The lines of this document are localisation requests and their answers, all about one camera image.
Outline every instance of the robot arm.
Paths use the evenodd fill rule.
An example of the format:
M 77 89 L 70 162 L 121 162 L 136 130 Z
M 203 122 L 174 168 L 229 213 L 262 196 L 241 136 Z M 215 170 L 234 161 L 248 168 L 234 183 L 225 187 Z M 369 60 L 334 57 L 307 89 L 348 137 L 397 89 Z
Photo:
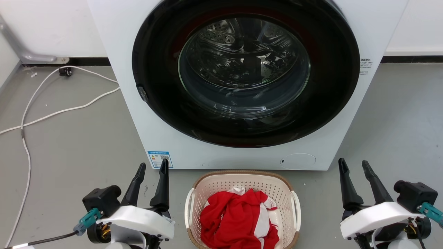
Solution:
M 364 206 L 349 177 L 346 161 L 340 158 L 338 165 L 345 209 L 340 223 L 343 238 L 354 239 L 361 249 L 416 249 L 410 239 L 419 239 L 424 248 L 422 239 L 431 233 L 431 222 L 420 211 L 423 205 L 434 204 L 435 190 L 423 183 L 398 181 L 394 190 L 400 196 L 395 202 L 369 163 L 363 161 L 363 171 L 375 198 L 374 206 Z M 428 212 L 436 214 L 430 206 Z
M 110 243 L 107 249 L 158 249 L 160 243 L 174 237 L 175 221 L 169 214 L 169 163 L 164 159 L 160 168 L 159 184 L 151 208 L 137 207 L 140 184 L 143 182 L 146 164 L 142 163 L 126 191 L 121 203 L 118 186 L 95 189 L 83 198 L 89 211 L 97 208 L 102 218 L 87 230 L 93 243 Z

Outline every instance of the cable connector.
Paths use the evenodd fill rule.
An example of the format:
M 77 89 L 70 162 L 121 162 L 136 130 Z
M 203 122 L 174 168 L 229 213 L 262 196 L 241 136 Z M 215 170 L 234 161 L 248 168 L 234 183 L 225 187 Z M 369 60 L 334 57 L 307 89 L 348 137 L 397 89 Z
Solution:
M 430 203 L 424 202 L 417 207 L 417 210 L 426 215 L 426 217 L 438 223 L 438 225 L 443 228 L 443 212 L 431 205 Z
M 97 208 L 91 209 L 83 218 L 78 221 L 74 227 L 74 231 L 78 231 L 77 236 L 82 236 L 86 230 L 92 226 L 98 219 L 101 218 L 101 213 Z

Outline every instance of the concrete floor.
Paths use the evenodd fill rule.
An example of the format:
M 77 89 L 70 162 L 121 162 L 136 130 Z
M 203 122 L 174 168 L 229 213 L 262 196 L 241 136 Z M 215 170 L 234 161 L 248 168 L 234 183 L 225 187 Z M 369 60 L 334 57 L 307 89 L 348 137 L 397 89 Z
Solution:
M 114 78 L 110 67 L 90 70 Z M 53 68 L 20 69 L 0 95 L 0 130 L 20 124 L 26 104 Z M 424 182 L 443 193 L 443 64 L 381 65 L 328 171 L 278 171 L 296 189 L 302 207 L 299 249 L 355 249 L 341 238 L 342 200 L 337 160 L 345 157 L 357 192 L 373 204 L 361 161 L 368 160 L 393 198 L 397 180 Z M 26 121 L 55 111 L 84 105 L 116 88 L 113 82 L 74 70 L 70 78 L 53 76 L 29 109 Z M 124 191 L 141 162 L 148 162 L 120 91 L 91 106 L 63 113 L 25 128 L 32 159 L 31 188 L 11 245 L 58 236 L 72 231 L 85 214 L 82 198 L 94 188 L 116 184 Z M 26 186 L 27 157 L 15 130 L 0 135 L 0 241 L 11 232 Z M 163 249 L 195 248 L 188 238 L 183 209 L 186 195 L 205 170 L 170 173 L 175 238 Z M 146 171 L 139 206 L 154 195 L 158 173 Z M 443 209 L 443 198 L 436 206 Z M 439 248 L 443 230 L 434 226 L 424 240 Z M 86 235 L 36 248 L 104 248 Z

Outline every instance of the white laundry basket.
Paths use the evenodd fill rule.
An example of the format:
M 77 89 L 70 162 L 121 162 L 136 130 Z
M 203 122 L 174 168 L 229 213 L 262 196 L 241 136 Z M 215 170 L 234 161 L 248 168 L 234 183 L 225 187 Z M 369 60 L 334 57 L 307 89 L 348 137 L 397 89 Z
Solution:
M 207 199 L 220 191 L 243 187 L 248 191 L 261 190 L 277 203 L 277 209 L 268 211 L 272 224 L 277 225 L 279 242 L 275 249 L 290 249 L 299 238 L 300 201 L 289 182 L 282 176 L 261 171 L 214 171 L 198 179 L 186 198 L 185 225 L 192 243 L 200 249 L 208 248 L 200 238 L 200 213 Z

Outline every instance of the washing machine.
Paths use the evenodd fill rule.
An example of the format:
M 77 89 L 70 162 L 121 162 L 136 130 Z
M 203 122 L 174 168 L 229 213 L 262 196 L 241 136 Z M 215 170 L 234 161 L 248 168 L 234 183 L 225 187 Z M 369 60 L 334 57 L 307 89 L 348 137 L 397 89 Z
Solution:
M 88 2 L 153 168 L 327 170 L 407 1 Z

